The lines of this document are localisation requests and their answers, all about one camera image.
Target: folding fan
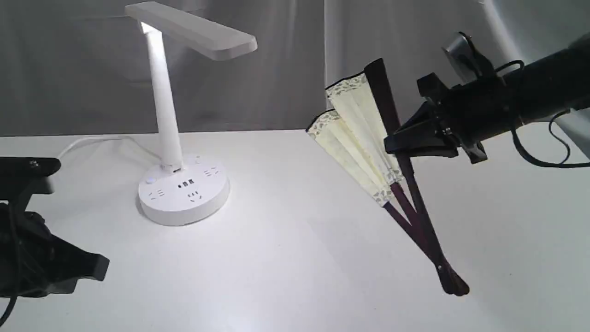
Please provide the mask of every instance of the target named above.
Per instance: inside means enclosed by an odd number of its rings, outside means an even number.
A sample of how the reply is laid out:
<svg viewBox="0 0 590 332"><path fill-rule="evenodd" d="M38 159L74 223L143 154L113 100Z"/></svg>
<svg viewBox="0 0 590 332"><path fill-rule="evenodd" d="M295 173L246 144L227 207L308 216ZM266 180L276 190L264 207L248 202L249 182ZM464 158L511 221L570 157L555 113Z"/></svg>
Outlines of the folding fan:
<svg viewBox="0 0 590 332"><path fill-rule="evenodd" d="M334 109L319 115L307 133L383 207L435 265L448 294L469 293L444 257L414 177L410 158L388 155L384 139L399 119L382 59L326 89ZM414 206L401 181L407 181ZM391 204L397 200L404 216Z"/></svg>

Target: desk lamp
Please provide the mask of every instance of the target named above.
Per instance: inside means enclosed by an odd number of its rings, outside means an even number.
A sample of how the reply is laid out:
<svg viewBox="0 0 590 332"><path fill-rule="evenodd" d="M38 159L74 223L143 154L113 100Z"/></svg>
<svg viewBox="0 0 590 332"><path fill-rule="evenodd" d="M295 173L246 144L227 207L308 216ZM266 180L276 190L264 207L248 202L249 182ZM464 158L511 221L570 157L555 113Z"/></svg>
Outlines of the desk lamp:
<svg viewBox="0 0 590 332"><path fill-rule="evenodd" d="M157 2L128 5L146 37L156 104L160 165L139 183L144 214L156 223L181 226L201 220L225 204L230 183L222 165L200 155L182 154L162 33L212 60L229 60L257 48L252 35Z"/></svg>

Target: lamp head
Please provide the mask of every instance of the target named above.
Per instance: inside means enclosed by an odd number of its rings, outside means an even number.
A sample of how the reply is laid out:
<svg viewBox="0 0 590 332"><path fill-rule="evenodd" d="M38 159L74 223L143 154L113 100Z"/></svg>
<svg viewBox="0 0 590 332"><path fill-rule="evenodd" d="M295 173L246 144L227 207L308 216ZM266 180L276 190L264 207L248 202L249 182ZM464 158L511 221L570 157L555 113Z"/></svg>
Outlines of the lamp head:
<svg viewBox="0 0 590 332"><path fill-rule="evenodd" d="M157 2L125 6L125 13L141 22L144 34L159 30L212 60L229 60L258 48L253 35Z"/></svg>

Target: white table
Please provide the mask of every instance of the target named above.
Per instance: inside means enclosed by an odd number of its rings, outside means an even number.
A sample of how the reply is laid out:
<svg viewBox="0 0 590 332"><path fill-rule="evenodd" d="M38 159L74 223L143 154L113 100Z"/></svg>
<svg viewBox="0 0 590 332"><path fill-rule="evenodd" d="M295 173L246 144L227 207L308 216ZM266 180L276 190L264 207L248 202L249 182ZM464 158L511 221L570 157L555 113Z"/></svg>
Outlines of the white table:
<svg viewBox="0 0 590 332"><path fill-rule="evenodd" d="M520 132L533 155L561 158L545 124ZM155 135L135 137L157 149ZM0 155L52 157L76 138L2 138ZM221 159L232 186L225 207L185 227L137 211L137 181L155 161L131 142L64 158L56 192L29 209L57 236L108 257L106 280L19 299L6 331L587 328L590 170L529 165L509 135L485 142L490 160L477 165L464 155L417 160L443 249L471 286L457 298L303 131L182 134L182 145ZM585 160L572 150L572 161Z"/></svg>

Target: lamp base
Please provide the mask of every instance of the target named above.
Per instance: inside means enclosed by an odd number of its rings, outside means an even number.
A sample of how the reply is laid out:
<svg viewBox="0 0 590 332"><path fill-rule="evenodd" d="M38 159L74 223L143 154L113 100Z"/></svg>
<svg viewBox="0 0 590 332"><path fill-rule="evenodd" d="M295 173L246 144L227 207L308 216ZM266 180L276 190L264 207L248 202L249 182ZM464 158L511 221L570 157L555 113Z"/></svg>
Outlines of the lamp base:
<svg viewBox="0 0 590 332"><path fill-rule="evenodd" d="M152 167L139 183L144 214L166 226L197 222L219 210L230 194L230 182L219 163L199 155L184 155L184 169L173 174Z"/></svg>

